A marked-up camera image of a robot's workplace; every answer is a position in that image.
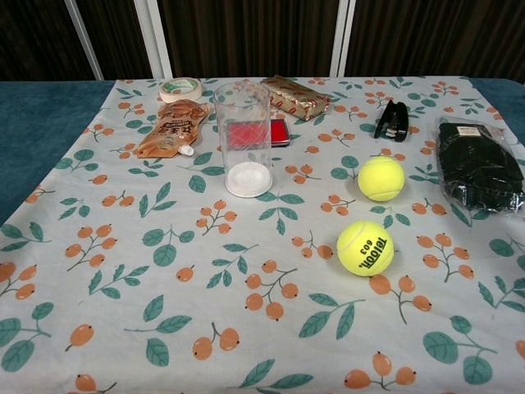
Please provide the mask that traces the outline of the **clear plastic cylinder container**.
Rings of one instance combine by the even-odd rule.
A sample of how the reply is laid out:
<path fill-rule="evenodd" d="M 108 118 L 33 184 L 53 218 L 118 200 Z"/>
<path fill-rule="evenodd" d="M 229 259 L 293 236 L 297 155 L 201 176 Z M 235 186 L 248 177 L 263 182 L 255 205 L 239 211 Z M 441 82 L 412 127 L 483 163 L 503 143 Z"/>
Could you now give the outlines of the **clear plastic cylinder container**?
<path fill-rule="evenodd" d="M 231 82 L 214 93 L 226 188 L 242 198 L 272 187 L 270 98 L 249 80 Z"/>

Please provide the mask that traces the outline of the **floral print tablecloth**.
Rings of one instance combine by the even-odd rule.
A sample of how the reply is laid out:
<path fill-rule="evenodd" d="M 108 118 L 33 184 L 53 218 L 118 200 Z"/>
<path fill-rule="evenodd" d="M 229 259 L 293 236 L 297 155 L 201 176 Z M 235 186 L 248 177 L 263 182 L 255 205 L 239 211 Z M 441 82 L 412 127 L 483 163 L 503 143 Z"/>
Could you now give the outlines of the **floral print tablecloth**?
<path fill-rule="evenodd" d="M 525 394 L 525 232 L 346 227 L 0 244 L 0 394 Z"/>

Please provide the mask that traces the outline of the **black stapler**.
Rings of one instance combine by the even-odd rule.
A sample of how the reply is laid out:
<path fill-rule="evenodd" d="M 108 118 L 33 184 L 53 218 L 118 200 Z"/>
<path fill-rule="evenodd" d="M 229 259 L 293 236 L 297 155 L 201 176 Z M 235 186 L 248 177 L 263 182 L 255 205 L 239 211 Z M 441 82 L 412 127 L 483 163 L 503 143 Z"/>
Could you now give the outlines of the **black stapler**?
<path fill-rule="evenodd" d="M 409 115 L 402 102 L 388 102 L 377 124 L 373 138 L 387 138 L 395 142 L 404 142 L 408 135 Z"/>

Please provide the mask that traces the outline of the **small yellow-green ball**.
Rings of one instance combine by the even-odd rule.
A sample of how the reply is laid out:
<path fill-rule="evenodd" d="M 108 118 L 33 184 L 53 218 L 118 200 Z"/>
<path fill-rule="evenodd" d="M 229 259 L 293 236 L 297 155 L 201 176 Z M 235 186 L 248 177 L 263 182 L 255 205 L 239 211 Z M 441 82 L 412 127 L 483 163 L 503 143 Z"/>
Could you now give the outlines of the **small yellow-green ball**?
<path fill-rule="evenodd" d="M 337 256 L 351 273 L 370 277 L 387 269 L 394 257 L 393 240 L 382 225 L 372 221 L 354 222 L 339 235 Z"/>

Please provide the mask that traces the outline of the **gold foil wrapped package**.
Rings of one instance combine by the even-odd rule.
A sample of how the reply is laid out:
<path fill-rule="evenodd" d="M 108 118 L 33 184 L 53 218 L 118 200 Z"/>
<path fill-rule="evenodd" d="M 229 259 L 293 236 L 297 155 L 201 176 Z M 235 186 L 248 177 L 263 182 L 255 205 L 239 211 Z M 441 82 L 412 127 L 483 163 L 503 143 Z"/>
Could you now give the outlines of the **gold foil wrapped package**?
<path fill-rule="evenodd" d="M 282 76 L 272 76 L 261 81 L 270 94 L 270 104 L 303 121 L 325 112 L 330 98 L 309 87 Z"/>

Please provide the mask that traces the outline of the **wide white frame post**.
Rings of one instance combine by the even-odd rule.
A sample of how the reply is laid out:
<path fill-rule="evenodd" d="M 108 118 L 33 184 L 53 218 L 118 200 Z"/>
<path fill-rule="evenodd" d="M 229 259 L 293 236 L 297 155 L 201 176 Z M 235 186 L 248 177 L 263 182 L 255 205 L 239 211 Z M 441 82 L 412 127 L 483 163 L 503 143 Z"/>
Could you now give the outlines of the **wide white frame post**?
<path fill-rule="evenodd" d="M 329 71 L 331 78 L 345 75 L 355 6 L 356 0 L 339 0 Z"/>
<path fill-rule="evenodd" d="M 134 0 L 134 4 L 153 78 L 171 79 L 173 72 L 158 0 Z"/>

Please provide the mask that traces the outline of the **slim white frame post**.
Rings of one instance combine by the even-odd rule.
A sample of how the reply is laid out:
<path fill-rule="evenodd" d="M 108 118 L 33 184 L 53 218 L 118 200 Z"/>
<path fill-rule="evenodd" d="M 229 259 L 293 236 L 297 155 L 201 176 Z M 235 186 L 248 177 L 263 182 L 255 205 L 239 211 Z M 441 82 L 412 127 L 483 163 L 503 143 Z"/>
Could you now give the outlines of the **slim white frame post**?
<path fill-rule="evenodd" d="M 101 67 L 98 63 L 94 47 L 91 43 L 89 33 L 85 27 L 84 20 L 78 8 L 76 0 L 64 0 L 66 9 L 68 10 L 71 22 L 75 28 L 75 32 L 79 38 L 80 44 L 84 51 L 84 54 L 89 63 L 90 69 L 94 74 L 95 80 L 104 80 Z"/>

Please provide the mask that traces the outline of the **plain yellow tennis ball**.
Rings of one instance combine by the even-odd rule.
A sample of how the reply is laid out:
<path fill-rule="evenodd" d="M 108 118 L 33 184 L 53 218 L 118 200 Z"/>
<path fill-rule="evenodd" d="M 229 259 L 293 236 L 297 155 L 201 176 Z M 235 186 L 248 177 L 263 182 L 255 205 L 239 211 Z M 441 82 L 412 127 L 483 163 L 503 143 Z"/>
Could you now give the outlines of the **plain yellow tennis ball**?
<path fill-rule="evenodd" d="M 393 158 L 370 158 L 358 173 L 358 188 L 373 201 L 389 201 L 404 187 L 404 169 Z"/>

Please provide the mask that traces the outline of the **black gloves in plastic bag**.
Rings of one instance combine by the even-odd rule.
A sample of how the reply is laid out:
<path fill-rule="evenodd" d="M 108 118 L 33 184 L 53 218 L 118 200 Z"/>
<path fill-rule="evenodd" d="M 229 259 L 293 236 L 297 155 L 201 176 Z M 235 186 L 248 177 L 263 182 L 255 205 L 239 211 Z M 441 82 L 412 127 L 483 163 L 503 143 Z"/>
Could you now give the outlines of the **black gloves in plastic bag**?
<path fill-rule="evenodd" d="M 451 202 L 467 210 L 525 214 L 525 175 L 502 129 L 438 117 L 436 147 L 441 189 Z"/>

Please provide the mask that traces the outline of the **orange spouted drink pouch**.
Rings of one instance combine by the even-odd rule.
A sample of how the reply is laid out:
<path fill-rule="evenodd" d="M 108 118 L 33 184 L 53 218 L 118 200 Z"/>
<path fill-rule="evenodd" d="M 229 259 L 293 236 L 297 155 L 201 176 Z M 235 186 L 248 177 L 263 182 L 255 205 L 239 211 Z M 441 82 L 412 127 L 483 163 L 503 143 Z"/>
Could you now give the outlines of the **orange spouted drink pouch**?
<path fill-rule="evenodd" d="M 158 111 L 153 130 L 136 149 L 138 158 L 172 158 L 177 154 L 191 157 L 192 143 L 199 136 L 199 124 L 209 114 L 210 106 L 188 99 L 165 104 Z"/>

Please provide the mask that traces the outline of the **white tape roll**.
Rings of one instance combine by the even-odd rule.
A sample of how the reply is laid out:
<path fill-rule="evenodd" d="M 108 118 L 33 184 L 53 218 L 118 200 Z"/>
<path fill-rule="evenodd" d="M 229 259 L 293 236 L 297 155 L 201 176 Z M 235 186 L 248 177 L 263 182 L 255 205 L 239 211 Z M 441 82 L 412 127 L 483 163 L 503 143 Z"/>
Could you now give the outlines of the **white tape roll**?
<path fill-rule="evenodd" d="M 202 96 L 203 86 L 199 80 L 179 77 L 163 82 L 159 87 L 159 96 L 165 103 L 187 99 L 195 101 Z"/>

